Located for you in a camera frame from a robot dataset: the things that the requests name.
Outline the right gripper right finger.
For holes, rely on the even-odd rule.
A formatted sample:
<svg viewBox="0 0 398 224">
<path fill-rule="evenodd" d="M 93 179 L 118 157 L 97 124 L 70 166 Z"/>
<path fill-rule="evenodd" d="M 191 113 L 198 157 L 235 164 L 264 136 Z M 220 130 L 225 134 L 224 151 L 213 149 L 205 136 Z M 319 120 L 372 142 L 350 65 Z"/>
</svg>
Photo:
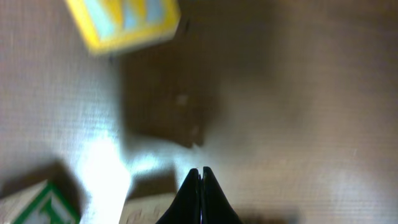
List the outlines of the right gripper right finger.
<svg viewBox="0 0 398 224">
<path fill-rule="evenodd" d="M 202 224 L 243 224 L 229 204 L 210 167 L 203 168 L 201 214 Z"/>
</svg>

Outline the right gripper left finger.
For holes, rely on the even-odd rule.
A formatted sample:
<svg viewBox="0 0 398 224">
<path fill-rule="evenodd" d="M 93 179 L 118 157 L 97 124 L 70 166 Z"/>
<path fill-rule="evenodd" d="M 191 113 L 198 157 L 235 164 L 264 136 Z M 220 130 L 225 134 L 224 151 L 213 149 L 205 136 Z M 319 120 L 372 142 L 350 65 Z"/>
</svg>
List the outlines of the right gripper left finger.
<svg viewBox="0 0 398 224">
<path fill-rule="evenodd" d="M 171 206 L 156 224 L 200 224 L 200 175 L 190 169 Z"/>
</svg>

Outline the green number 7 block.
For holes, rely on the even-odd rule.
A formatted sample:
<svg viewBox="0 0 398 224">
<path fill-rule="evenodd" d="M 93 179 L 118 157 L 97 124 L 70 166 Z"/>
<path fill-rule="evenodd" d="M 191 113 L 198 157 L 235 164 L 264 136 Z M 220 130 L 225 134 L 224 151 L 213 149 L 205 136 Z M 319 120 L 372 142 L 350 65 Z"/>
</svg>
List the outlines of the green number 7 block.
<svg viewBox="0 0 398 224">
<path fill-rule="evenodd" d="M 2 224 L 78 224 L 80 216 L 45 180 L 1 199 Z"/>
</svg>

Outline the yellow top wooden block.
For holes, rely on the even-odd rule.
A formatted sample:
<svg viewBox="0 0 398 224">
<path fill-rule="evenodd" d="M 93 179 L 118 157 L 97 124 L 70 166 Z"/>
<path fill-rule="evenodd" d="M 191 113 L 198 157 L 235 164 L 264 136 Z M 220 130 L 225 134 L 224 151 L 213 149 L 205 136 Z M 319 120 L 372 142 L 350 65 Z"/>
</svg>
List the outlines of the yellow top wooden block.
<svg viewBox="0 0 398 224">
<path fill-rule="evenodd" d="M 181 18 L 176 0 L 66 0 L 65 4 L 92 55 L 173 39 Z"/>
</svg>

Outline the plain front wooden block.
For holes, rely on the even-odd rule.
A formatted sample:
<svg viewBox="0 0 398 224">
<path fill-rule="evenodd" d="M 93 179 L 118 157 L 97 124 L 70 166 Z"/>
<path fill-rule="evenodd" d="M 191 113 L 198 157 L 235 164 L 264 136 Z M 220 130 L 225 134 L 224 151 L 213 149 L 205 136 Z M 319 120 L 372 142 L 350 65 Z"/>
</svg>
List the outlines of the plain front wooden block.
<svg viewBox="0 0 398 224">
<path fill-rule="evenodd" d="M 128 200 L 119 224 L 155 224 L 171 206 L 175 194 L 160 194 Z"/>
</svg>

